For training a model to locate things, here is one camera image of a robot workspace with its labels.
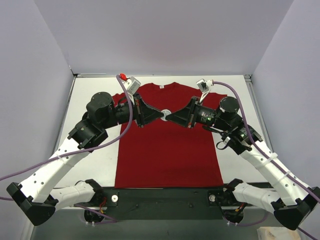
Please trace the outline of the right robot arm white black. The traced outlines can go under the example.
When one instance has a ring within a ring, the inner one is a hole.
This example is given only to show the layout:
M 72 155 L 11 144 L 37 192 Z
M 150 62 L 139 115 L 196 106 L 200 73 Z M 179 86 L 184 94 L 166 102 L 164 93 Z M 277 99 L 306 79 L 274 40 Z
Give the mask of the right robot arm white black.
M 217 109 L 203 106 L 192 97 L 184 108 L 165 117 L 185 128 L 196 124 L 221 136 L 226 148 L 248 161 L 272 186 L 272 190 L 254 187 L 240 179 L 227 186 L 225 198 L 259 207 L 272 213 L 289 230 L 296 230 L 320 200 L 319 187 L 299 180 L 268 148 L 262 137 L 239 115 L 239 101 L 231 96 L 220 100 Z

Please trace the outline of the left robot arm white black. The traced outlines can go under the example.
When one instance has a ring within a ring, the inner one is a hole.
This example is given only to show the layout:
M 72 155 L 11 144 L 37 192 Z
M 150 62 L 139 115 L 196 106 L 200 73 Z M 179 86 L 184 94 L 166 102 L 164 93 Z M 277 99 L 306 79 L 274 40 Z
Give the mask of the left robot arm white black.
M 95 180 L 88 179 L 59 189 L 57 183 L 108 138 L 108 128 L 130 122 L 136 122 L 142 128 L 163 115 L 145 103 L 138 93 L 127 102 L 115 105 L 109 93 L 98 92 L 86 105 L 82 120 L 54 153 L 54 160 L 22 182 L 12 182 L 6 190 L 34 226 L 45 223 L 56 211 L 74 204 L 96 206 L 106 197 Z

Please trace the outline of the beige foam block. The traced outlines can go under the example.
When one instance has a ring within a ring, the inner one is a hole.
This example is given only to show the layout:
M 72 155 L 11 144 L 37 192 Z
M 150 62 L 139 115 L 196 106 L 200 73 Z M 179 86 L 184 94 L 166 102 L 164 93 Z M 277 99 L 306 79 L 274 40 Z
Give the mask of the beige foam block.
M 296 230 L 285 227 L 263 226 L 257 229 L 259 240 L 300 240 L 301 237 Z

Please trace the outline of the round colourful brooch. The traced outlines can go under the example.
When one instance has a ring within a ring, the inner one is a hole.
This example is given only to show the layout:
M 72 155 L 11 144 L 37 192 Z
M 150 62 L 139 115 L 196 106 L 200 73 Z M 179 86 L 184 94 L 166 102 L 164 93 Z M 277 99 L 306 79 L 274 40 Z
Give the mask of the round colourful brooch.
M 167 122 L 168 120 L 166 119 L 166 117 L 170 115 L 172 112 L 169 109 L 163 109 L 161 110 L 161 113 L 163 114 L 163 116 L 160 119 L 164 122 Z

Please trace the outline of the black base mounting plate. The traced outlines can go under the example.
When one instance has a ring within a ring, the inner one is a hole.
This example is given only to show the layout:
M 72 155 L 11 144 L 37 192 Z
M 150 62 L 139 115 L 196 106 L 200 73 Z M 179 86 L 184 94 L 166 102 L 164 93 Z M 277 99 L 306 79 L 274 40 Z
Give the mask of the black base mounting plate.
M 102 209 L 124 220 L 219 220 L 240 222 L 246 204 L 222 187 L 205 188 L 102 188 L 84 206 Z

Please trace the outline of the red t-shirt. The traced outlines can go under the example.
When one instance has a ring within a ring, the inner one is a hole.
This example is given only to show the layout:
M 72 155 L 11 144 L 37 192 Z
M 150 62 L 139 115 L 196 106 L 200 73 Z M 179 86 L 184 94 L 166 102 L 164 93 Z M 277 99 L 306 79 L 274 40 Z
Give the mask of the red t-shirt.
M 145 103 L 178 111 L 200 90 L 177 82 L 148 83 L 138 89 Z M 157 119 L 143 128 L 132 123 L 119 140 L 116 188 L 204 188 L 222 186 L 223 179 L 211 132 Z

